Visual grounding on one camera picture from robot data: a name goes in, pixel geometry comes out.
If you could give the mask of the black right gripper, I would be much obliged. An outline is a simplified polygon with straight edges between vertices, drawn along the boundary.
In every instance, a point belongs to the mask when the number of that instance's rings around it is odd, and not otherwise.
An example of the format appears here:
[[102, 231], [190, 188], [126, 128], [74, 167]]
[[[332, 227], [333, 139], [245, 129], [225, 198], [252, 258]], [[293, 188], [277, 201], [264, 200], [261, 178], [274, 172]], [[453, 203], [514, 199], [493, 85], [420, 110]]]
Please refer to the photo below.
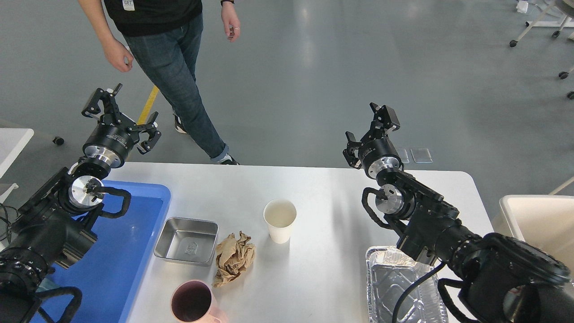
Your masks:
[[356, 140], [352, 132], [346, 131], [347, 146], [343, 156], [350, 167], [363, 168], [369, 178], [375, 179], [380, 172], [401, 168], [403, 163], [388, 137], [390, 132], [400, 129], [396, 111], [376, 103], [370, 103], [370, 107], [374, 117], [369, 135]]

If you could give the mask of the person's left hand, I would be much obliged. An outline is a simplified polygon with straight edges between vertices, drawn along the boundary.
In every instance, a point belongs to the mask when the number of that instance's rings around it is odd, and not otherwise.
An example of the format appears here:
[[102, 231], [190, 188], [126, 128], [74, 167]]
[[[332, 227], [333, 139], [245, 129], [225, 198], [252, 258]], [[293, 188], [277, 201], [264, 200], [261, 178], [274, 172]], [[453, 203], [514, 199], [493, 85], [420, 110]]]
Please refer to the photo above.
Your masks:
[[231, 0], [224, 0], [221, 2], [221, 6], [221, 18], [226, 37], [229, 42], [236, 42], [241, 35], [241, 23], [235, 10], [235, 4]]

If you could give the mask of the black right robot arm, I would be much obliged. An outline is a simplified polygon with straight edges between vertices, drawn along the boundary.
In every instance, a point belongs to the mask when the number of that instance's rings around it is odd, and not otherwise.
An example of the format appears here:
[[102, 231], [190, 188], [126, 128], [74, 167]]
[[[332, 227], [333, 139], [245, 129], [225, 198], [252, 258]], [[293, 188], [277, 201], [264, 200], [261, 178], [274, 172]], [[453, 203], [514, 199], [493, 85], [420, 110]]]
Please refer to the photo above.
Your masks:
[[380, 227], [399, 236], [396, 247], [414, 261], [440, 260], [458, 280], [437, 288], [461, 323], [567, 323], [573, 321], [570, 269], [553, 256], [500, 233], [477, 235], [444, 197], [404, 172], [389, 139], [400, 128], [394, 109], [370, 104], [374, 117], [360, 139], [346, 132], [343, 155], [378, 188], [365, 188], [361, 204]]

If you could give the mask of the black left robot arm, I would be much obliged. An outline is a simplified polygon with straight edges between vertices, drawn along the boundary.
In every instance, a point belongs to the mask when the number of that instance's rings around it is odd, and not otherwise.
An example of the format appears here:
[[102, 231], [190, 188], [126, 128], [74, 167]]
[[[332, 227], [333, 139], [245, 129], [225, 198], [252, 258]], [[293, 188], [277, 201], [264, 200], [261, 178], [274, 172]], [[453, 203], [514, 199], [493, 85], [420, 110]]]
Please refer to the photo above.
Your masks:
[[131, 194], [102, 181], [113, 168], [124, 165], [133, 148], [144, 155], [161, 136], [155, 123], [158, 113], [138, 125], [120, 111], [116, 96], [121, 87], [94, 91], [82, 115], [97, 118], [98, 124], [83, 146], [82, 157], [73, 167], [54, 174], [17, 210], [18, 218], [10, 225], [16, 238], [0, 258], [3, 323], [28, 323], [36, 313], [51, 323], [41, 305], [58, 296], [72, 297], [60, 323], [69, 323], [78, 311], [83, 297], [79, 288], [45, 292], [38, 288], [54, 272], [53, 264], [68, 269], [83, 258], [98, 239], [92, 231], [98, 218], [116, 219], [127, 213]]

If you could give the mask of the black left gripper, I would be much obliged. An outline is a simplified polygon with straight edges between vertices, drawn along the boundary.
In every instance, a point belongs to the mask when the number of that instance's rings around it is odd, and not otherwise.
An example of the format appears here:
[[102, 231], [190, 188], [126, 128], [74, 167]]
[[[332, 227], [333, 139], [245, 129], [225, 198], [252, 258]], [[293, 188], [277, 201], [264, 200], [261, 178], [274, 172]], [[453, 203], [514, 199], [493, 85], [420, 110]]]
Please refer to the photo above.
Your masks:
[[143, 125], [136, 125], [121, 114], [115, 98], [122, 86], [119, 83], [114, 89], [97, 88], [82, 109], [84, 117], [98, 119], [97, 127], [83, 146], [84, 155], [99, 158], [111, 168], [123, 166], [134, 146], [142, 155], [149, 153], [161, 137], [156, 123], [158, 112], [152, 113]]

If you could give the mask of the person's right hand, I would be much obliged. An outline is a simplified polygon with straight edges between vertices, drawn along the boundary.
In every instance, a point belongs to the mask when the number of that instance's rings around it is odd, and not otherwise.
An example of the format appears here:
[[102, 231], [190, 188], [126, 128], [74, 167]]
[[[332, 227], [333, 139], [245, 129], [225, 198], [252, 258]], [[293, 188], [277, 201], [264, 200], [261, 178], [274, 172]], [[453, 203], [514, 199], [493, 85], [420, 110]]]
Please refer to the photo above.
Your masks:
[[129, 49], [115, 38], [105, 39], [102, 43], [103, 52], [109, 64], [120, 72], [129, 72], [135, 59]]

